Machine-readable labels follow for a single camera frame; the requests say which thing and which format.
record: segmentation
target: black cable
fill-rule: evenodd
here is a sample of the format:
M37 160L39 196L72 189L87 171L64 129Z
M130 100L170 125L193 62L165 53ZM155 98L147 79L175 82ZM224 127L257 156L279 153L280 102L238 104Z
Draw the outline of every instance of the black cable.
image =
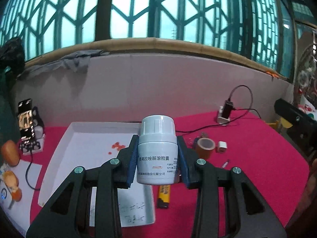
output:
M32 186L30 185L29 181L28 181L28 173L29 173L30 167L31 167L31 165L32 165L32 163L33 163L33 153L32 153L32 150L30 149L29 152L30 152L30 155L31 155L31 162L30 162L29 166L27 167L27 169L26 169L26 171L25 171L25 180L26 180L27 185L28 185L32 190L39 191L40 188L34 188L34 187L32 187Z
M231 123L231 122L233 122L233 121L236 121L236 120L242 118L243 116L245 116L245 115L252 109L252 105L253 105L253 93L252 93L251 89L250 89L248 86L246 86L246 85L239 85L239 86L235 87L235 88L231 91L228 100L229 100L229 101L231 100L231 97L232 97L232 94L234 93L234 91L235 91L237 88L241 87L241 86L246 87L246 88L250 91L250 95L251 95L251 103L250 103L250 106L249 106L249 108L247 109L247 111L246 111L244 114L242 114L241 116L239 116L239 117L237 117L237 118L235 118L235 119L233 119L233 120L231 120L231 121L228 121L228 122L226 122L226 123L219 123L219 124L207 125L207 126L203 126L203 127L201 127L201 128L198 128L198 129L192 130L192 131L178 131L178 130L175 130L175 132L184 133L184 135L186 135L186 134L189 134L189 133L193 133L193 132L196 132L196 131L200 131L200 130L202 130L202 129L226 125L226 124L228 124L228 123Z
M254 109L254 108L251 108L251 109L249 109L249 108L235 109L235 108L234 108L233 110L235 110L235 111L242 111L242 110L256 111L256 113L258 114L259 118L262 119L262 117L261 117L261 115L259 114L259 112L258 112L256 109Z

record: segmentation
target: white tray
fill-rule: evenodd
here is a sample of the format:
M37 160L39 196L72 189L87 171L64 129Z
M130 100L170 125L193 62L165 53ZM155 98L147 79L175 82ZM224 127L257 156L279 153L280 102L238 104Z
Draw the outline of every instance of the white tray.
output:
M139 123L73 122L59 142L47 167L38 204L44 206L50 196L76 166L91 169L115 158L112 145L129 146L132 135L138 134ZM96 188L93 188L90 207L90 226L95 225ZM128 190L118 189L121 226L139 226L155 222L152 186L136 182Z

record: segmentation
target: table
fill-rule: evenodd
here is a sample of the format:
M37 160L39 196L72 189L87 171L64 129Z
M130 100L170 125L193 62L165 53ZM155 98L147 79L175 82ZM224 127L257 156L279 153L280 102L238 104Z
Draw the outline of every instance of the table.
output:
M234 111L235 118L243 112ZM215 123L216 112L175 118L176 130L192 130ZM44 151L34 155L34 162L42 164L37 187L42 183L46 168L67 127L46 128ZM261 192L275 214L286 226L306 185L309 168L301 155L282 136L264 121L249 113L229 126L213 127L184 135L185 141L201 132L208 133L216 143L227 142L225 153L213 153L208 160L226 169L239 166ZM153 187L156 201L158 187ZM41 210L37 204L39 192L34 192L30 222ZM156 209L156 222L148 226L123 228L123 237L190 237L196 209L197 190L187 190L183 184L171 188L169 209ZM223 197L220 196L219 236L224 235Z

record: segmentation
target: white bottle cap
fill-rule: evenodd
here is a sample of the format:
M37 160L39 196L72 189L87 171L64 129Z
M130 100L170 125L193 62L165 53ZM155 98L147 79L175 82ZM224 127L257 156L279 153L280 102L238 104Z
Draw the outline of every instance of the white bottle cap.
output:
M165 115L151 115L142 120L139 144L153 141L177 144L172 118Z

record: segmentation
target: gray cloth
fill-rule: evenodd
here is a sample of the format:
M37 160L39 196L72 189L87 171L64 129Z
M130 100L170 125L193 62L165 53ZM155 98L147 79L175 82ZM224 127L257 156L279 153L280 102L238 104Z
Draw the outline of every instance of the gray cloth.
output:
M59 67L72 70L73 72L86 73L91 57L108 55L109 52L103 50L83 50L77 51L69 55L65 55L57 61L46 63L43 65L34 65L25 69L18 80L29 80L43 72L54 71Z

